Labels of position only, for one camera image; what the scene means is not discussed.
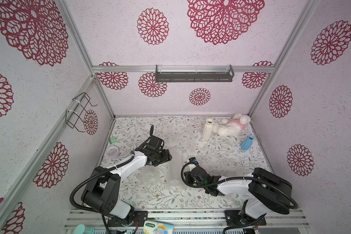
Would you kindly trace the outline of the white cream vase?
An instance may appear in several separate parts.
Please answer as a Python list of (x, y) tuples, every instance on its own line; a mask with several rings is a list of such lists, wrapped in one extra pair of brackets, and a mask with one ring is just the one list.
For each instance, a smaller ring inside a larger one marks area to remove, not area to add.
[(204, 124), (203, 127), (203, 132), (202, 132), (202, 139), (207, 141), (211, 137), (211, 134), (213, 133), (213, 127), (214, 127), (214, 120), (211, 118), (208, 118)]

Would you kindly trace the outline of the blue vase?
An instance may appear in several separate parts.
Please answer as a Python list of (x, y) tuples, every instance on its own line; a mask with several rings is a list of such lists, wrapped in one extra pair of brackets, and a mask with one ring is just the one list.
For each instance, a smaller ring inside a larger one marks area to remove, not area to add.
[(243, 151), (248, 151), (251, 149), (253, 141), (255, 137), (253, 135), (249, 135), (242, 143), (241, 143), (241, 149)]

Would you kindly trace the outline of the bubble wrap sheet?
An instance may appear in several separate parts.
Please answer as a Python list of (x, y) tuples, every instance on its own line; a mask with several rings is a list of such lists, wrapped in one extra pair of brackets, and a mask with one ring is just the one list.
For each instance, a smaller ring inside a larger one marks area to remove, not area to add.
[(160, 180), (160, 170), (152, 165), (146, 165), (140, 170), (141, 182), (144, 186), (157, 184)]

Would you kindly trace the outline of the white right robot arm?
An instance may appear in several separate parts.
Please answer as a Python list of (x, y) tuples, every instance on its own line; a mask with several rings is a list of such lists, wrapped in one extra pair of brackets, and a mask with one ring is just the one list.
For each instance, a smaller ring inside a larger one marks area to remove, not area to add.
[(290, 210), (299, 208), (292, 198), (292, 184), (263, 168), (254, 168), (247, 176), (212, 176), (199, 165), (196, 158), (190, 158), (183, 165), (180, 175), (186, 186), (204, 189), (206, 194), (213, 197), (245, 192), (251, 194), (253, 198), (244, 202), (240, 212), (244, 218), (258, 219), (269, 212), (288, 215)]

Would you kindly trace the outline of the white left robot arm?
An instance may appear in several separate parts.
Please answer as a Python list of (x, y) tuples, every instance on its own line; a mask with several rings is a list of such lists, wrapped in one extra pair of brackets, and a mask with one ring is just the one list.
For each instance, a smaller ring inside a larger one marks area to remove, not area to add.
[(156, 167), (171, 160), (170, 151), (164, 149), (164, 141), (150, 136), (118, 165), (110, 168), (96, 167), (89, 178), (73, 189), (69, 202), (81, 210), (131, 222), (135, 209), (119, 199), (121, 182), (142, 167)]

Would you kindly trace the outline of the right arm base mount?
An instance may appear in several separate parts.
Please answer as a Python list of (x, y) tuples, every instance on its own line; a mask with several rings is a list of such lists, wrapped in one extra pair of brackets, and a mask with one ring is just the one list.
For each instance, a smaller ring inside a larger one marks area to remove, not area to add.
[(226, 210), (224, 211), (225, 219), (228, 227), (245, 228), (258, 224), (266, 214), (253, 218), (246, 214), (246, 207), (249, 200), (244, 201), (241, 210)]

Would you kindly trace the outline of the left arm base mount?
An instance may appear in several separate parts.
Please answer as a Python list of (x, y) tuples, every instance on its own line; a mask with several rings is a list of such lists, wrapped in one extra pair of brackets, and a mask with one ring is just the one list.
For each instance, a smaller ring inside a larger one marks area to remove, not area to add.
[(108, 227), (143, 227), (144, 222), (148, 219), (148, 211), (130, 211), (126, 218), (120, 218), (116, 215), (108, 220)]

